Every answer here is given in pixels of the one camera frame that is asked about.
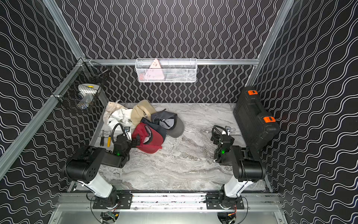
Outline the white cap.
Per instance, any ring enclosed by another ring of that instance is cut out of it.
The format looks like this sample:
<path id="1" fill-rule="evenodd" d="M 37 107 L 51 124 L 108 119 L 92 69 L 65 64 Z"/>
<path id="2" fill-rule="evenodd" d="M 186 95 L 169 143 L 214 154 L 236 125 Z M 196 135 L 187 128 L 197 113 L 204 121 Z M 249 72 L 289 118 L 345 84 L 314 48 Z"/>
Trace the white cap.
<path id="1" fill-rule="evenodd" d="M 132 109 L 119 109 L 111 114 L 107 113 L 103 117 L 103 122 L 111 129 L 118 123 L 120 123 L 123 127 L 131 127 L 134 128 L 134 124 L 131 120 L 131 112 Z"/>

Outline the dark navy cap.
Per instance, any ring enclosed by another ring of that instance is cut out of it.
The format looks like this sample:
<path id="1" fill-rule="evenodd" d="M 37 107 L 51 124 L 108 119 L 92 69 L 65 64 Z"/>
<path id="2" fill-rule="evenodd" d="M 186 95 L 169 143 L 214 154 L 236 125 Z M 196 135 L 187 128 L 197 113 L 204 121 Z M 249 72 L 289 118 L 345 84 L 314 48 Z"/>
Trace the dark navy cap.
<path id="1" fill-rule="evenodd" d="M 148 120 L 147 118 L 144 118 L 144 117 L 141 119 L 141 123 L 144 123 L 144 124 L 150 126 L 153 130 L 158 132 L 162 136 L 163 141 L 165 141 L 167 131 L 163 127 L 161 127 L 160 125 L 152 123 L 150 120 Z"/>

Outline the tan cap with logo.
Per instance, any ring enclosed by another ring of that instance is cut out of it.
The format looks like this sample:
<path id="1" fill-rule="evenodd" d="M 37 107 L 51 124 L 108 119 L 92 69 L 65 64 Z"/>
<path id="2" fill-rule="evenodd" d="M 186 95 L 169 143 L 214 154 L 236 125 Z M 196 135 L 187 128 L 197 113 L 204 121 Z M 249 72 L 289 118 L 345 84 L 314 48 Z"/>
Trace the tan cap with logo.
<path id="1" fill-rule="evenodd" d="M 131 111 L 131 121 L 134 126 L 137 126 L 143 118 L 151 121 L 151 115 L 157 113 L 155 108 L 148 100 L 142 100 L 135 105 Z"/>

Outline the grey and red cap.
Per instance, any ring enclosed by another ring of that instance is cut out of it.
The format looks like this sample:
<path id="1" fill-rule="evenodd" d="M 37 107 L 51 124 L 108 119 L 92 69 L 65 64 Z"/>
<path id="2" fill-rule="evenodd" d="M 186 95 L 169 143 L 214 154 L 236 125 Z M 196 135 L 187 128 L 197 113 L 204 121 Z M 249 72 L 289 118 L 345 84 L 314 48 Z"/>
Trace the grey and red cap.
<path id="1" fill-rule="evenodd" d="M 151 121 L 164 128 L 167 134 L 173 138 L 179 138 L 185 130 L 184 123 L 178 115 L 166 109 L 152 114 Z"/>

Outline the cream cap with text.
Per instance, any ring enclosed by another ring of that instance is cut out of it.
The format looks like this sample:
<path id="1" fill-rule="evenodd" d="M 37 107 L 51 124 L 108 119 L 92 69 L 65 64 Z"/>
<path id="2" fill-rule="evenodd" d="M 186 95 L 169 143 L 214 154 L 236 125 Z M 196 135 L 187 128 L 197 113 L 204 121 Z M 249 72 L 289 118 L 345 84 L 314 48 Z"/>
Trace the cream cap with text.
<path id="1" fill-rule="evenodd" d="M 119 104 L 118 102 L 109 101 L 104 110 L 103 120 L 105 121 L 106 119 L 108 119 L 115 111 L 119 109 L 126 109 L 126 107 Z"/>

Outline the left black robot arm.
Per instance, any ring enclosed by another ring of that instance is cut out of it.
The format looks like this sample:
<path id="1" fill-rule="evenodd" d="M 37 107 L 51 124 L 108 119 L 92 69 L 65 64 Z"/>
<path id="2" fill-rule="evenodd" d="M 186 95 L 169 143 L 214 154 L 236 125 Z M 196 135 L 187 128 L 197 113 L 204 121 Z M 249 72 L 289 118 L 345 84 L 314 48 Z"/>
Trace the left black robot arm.
<path id="1" fill-rule="evenodd" d="M 130 160 L 131 149 L 140 144 L 138 134 L 129 139 L 124 127 L 121 124 L 115 125 L 118 126 L 121 127 L 123 134 L 118 135 L 113 142 L 114 149 L 111 153 L 105 148 L 84 146 L 67 159 L 63 168 L 67 178 L 86 186 L 95 197 L 112 201 L 117 199 L 117 190 L 98 173 L 100 165 L 123 168 Z"/>

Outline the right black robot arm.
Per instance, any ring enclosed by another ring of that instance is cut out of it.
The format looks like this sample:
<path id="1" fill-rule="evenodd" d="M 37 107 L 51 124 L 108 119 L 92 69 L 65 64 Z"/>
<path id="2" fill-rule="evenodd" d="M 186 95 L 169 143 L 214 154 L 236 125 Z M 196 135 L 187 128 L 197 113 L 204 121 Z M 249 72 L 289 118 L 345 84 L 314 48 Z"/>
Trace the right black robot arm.
<path id="1" fill-rule="evenodd" d="M 248 147 L 235 145 L 229 127 L 214 125 L 211 141 L 216 145 L 214 162 L 232 167 L 233 175 L 222 188 L 224 196 L 237 198 L 248 186 L 265 178 L 266 172 L 257 153 L 251 152 Z"/>

